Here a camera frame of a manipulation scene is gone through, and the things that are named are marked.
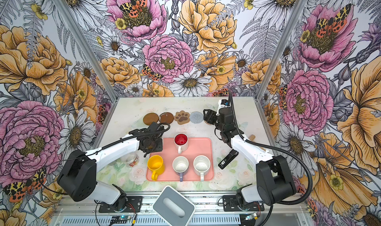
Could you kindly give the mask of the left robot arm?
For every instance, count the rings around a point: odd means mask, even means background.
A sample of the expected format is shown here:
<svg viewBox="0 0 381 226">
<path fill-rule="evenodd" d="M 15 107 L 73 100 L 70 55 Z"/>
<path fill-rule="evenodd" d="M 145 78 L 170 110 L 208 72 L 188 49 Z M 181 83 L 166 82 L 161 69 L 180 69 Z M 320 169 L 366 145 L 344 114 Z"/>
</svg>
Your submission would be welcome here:
<svg viewBox="0 0 381 226">
<path fill-rule="evenodd" d="M 91 199 L 107 205 L 112 211 L 122 212 L 128 205 L 125 191 L 97 180 L 97 173 L 111 162 L 136 151 L 145 155 L 162 151 L 162 136 L 169 129 L 168 123 L 154 122 L 103 147 L 86 152 L 75 150 L 65 161 L 57 183 L 75 202 Z"/>
</svg>

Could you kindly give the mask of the dark brown round coaster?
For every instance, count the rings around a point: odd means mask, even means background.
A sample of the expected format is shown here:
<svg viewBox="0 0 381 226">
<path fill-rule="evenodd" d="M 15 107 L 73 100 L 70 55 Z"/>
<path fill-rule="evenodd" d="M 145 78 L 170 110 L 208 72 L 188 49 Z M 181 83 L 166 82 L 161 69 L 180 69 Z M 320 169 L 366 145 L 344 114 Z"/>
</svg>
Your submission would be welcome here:
<svg viewBox="0 0 381 226">
<path fill-rule="evenodd" d="M 156 113 L 148 113 L 143 117 L 143 122 L 145 125 L 150 126 L 152 123 L 157 123 L 159 121 L 159 115 Z"/>
</svg>

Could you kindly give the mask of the glossy brown round coaster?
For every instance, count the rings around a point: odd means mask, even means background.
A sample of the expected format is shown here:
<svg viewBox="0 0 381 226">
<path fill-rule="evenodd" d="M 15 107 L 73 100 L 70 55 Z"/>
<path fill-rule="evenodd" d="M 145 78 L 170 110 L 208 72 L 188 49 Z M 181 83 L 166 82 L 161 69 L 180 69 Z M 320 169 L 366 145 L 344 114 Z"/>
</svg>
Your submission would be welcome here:
<svg viewBox="0 0 381 226">
<path fill-rule="evenodd" d="M 170 112 L 162 113 L 162 114 L 160 114 L 160 116 L 159 116 L 159 122 L 160 122 L 160 123 L 171 124 L 173 121 L 174 121 L 174 116 L 173 116 L 173 114 L 170 113 Z"/>
</svg>

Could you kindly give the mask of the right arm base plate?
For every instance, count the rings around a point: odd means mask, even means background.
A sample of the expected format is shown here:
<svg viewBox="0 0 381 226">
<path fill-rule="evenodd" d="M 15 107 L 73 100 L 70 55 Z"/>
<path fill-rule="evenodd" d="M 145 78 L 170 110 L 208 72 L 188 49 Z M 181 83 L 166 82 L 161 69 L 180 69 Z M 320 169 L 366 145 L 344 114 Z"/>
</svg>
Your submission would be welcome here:
<svg viewBox="0 0 381 226">
<path fill-rule="evenodd" d="M 246 202 L 242 197 L 238 195 L 223 195 L 222 197 L 222 207 L 224 212 L 236 212 L 236 211 L 264 211 L 264 204 L 261 202 Z"/>
</svg>

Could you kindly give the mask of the yellow mug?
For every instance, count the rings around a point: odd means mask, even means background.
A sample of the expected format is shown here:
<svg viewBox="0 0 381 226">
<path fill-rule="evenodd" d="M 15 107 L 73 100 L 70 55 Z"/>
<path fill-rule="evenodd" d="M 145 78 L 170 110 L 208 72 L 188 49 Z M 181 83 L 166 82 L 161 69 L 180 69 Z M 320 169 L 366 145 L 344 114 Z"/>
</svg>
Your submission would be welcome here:
<svg viewBox="0 0 381 226">
<path fill-rule="evenodd" d="M 151 156 L 147 162 L 147 167 L 151 171 L 151 180 L 157 181 L 158 177 L 164 173 L 164 159 L 159 155 Z"/>
</svg>

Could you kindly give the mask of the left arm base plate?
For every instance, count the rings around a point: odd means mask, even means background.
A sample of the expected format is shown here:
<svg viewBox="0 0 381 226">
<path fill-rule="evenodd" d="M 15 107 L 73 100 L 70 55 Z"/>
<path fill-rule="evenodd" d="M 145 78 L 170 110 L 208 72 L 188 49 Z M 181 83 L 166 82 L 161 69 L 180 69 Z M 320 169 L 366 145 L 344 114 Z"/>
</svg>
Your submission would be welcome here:
<svg viewBox="0 0 381 226">
<path fill-rule="evenodd" d="M 125 196 L 118 199 L 114 204 L 102 202 L 99 213 L 139 213 L 142 206 L 142 196 Z"/>
</svg>

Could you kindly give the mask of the grey woven round coaster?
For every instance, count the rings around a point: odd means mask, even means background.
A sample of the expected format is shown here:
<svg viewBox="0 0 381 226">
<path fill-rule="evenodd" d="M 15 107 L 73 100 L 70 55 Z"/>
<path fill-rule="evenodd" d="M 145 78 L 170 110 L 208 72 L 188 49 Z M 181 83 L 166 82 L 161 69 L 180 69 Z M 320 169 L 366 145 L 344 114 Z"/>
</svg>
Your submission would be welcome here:
<svg viewBox="0 0 381 226">
<path fill-rule="evenodd" d="M 201 112 L 192 112 L 190 114 L 190 122 L 194 124 L 200 124 L 203 120 L 203 113 Z"/>
</svg>

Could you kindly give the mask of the paw shaped cork coaster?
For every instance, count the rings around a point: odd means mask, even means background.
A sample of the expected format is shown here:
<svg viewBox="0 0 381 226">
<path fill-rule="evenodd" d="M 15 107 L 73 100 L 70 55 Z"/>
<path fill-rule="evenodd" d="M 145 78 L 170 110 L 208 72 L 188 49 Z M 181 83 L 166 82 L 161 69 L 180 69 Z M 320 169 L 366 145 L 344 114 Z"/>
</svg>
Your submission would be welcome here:
<svg viewBox="0 0 381 226">
<path fill-rule="evenodd" d="M 176 114 L 174 115 L 174 120 L 179 125 L 187 124 L 190 122 L 190 114 L 186 111 L 176 112 Z"/>
</svg>

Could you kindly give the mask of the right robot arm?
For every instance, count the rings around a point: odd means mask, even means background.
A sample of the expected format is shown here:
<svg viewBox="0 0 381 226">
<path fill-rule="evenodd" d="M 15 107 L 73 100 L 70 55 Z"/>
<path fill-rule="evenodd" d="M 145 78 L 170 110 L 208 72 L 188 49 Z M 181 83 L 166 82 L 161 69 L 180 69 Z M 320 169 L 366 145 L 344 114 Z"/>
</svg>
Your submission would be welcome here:
<svg viewBox="0 0 381 226">
<path fill-rule="evenodd" d="M 220 169 L 226 168 L 238 155 L 244 156 L 256 167 L 256 184 L 248 184 L 237 190 L 238 207 L 247 209 L 257 202 L 268 206 L 297 205 L 309 198 L 313 189 L 313 178 L 306 163 L 289 151 L 250 140 L 238 127 L 232 94 L 228 95 L 228 99 L 219 100 L 216 111 L 203 110 L 203 120 L 213 125 L 220 132 L 219 140 L 231 148 L 229 154 L 218 164 Z M 283 154 L 294 159 L 307 175 L 307 188 L 296 200 L 287 200 L 297 193 L 297 187 Z"/>
</svg>

